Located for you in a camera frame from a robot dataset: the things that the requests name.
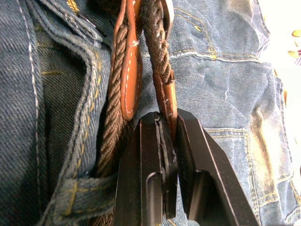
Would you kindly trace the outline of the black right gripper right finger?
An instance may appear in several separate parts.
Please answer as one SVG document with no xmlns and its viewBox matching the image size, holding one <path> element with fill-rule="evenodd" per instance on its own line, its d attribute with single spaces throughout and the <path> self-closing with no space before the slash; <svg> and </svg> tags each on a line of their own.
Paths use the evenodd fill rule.
<svg viewBox="0 0 301 226">
<path fill-rule="evenodd" d="M 201 226 L 256 226 L 226 153 L 190 112 L 178 111 L 176 155 L 183 209 Z"/>
</svg>

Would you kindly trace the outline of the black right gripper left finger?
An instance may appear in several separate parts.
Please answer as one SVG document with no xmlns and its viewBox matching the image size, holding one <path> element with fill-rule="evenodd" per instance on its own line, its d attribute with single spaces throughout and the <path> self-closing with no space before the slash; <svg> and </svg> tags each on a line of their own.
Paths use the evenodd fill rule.
<svg viewBox="0 0 301 226">
<path fill-rule="evenodd" d="M 143 116 L 119 164 L 113 225 L 159 226 L 176 216 L 177 159 L 167 120 Z"/>
</svg>

